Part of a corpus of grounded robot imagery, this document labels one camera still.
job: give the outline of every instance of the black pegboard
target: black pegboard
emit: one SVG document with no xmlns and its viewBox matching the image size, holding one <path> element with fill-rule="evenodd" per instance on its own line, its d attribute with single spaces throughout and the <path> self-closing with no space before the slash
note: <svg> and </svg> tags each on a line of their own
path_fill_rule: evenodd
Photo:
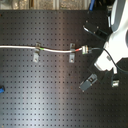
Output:
<svg viewBox="0 0 128 128">
<path fill-rule="evenodd" d="M 67 50 L 104 42 L 83 30 L 86 20 L 108 31 L 105 12 L 95 11 L 0 11 L 0 44 L 35 45 Z M 0 49 L 0 128 L 127 128 L 127 76 L 121 74 L 120 87 L 110 85 L 111 73 L 102 84 L 86 92 L 80 82 L 97 55 L 40 52 L 34 63 L 33 50 Z M 127 60 L 119 63 L 126 67 Z"/>
</svg>

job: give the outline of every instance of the metal bracket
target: metal bracket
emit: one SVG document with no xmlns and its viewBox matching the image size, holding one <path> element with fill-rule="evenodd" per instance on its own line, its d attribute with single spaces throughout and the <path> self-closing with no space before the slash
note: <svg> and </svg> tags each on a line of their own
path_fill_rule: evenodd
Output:
<svg viewBox="0 0 128 128">
<path fill-rule="evenodd" d="M 33 53 L 33 62 L 38 63 L 40 54 L 40 43 L 36 43 L 36 49 Z"/>
<path fill-rule="evenodd" d="M 69 63 L 74 63 L 75 62 L 75 44 L 73 43 L 70 44 L 70 50 L 74 52 L 70 53 L 69 55 Z"/>
<path fill-rule="evenodd" d="M 117 68 L 113 67 L 113 75 L 112 75 L 112 87 L 118 87 L 119 86 L 119 75 L 117 73 Z"/>
<path fill-rule="evenodd" d="M 84 92 L 89 87 L 91 87 L 96 81 L 97 81 L 97 75 L 96 74 L 92 74 L 88 79 L 84 80 L 80 84 L 79 88 Z"/>
</svg>

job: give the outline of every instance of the white cable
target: white cable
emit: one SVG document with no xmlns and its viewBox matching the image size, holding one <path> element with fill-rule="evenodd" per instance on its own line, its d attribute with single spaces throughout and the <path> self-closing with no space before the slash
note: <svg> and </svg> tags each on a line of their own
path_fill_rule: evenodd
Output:
<svg viewBox="0 0 128 128">
<path fill-rule="evenodd" d="M 35 49 L 33 46 L 8 46 L 8 45 L 0 45 L 0 48 L 23 48 L 23 49 Z"/>
<path fill-rule="evenodd" d="M 72 51 L 52 50 L 52 49 L 47 49 L 47 48 L 44 48 L 44 51 L 48 51 L 48 52 L 58 52 L 58 53 L 71 53 L 71 52 L 72 52 Z"/>
</svg>

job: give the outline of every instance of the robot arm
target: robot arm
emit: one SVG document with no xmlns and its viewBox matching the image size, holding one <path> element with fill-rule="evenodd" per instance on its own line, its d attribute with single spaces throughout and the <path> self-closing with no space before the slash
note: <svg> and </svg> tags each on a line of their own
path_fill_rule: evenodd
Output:
<svg viewBox="0 0 128 128">
<path fill-rule="evenodd" d="M 113 33 L 104 45 L 117 63 L 128 57 L 128 0 L 116 0 L 111 14 L 111 28 Z M 103 51 L 94 64 L 100 71 L 110 71 L 114 64 L 108 54 Z"/>
<path fill-rule="evenodd" d="M 87 32 L 92 33 L 100 39 L 105 39 L 104 49 L 117 63 L 122 58 L 128 57 L 128 0 L 115 0 L 111 13 L 111 28 L 113 33 L 106 39 L 107 34 L 101 30 L 86 23 L 83 27 Z M 112 86 L 119 85 L 119 77 L 117 68 L 115 67 L 111 57 L 106 51 L 103 51 L 98 57 L 94 66 L 99 71 L 110 71 L 113 68 Z M 97 80 L 97 75 L 92 74 L 86 81 L 83 81 L 80 88 L 84 91 Z"/>
</svg>

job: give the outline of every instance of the blue object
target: blue object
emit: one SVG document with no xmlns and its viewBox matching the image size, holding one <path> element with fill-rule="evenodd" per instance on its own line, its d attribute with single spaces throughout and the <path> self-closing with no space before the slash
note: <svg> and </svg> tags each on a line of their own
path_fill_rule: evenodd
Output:
<svg viewBox="0 0 128 128">
<path fill-rule="evenodd" d="M 90 4 L 90 7 L 89 7 L 90 11 L 93 10 L 94 3 L 95 3 L 95 0 L 91 0 L 91 4 Z"/>
<path fill-rule="evenodd" d="M 4 89 L 1 88 L 1 89 L 0 89 L 0 93 L 2 93 L 2 92 L 4 92 Z"/>
</svg>

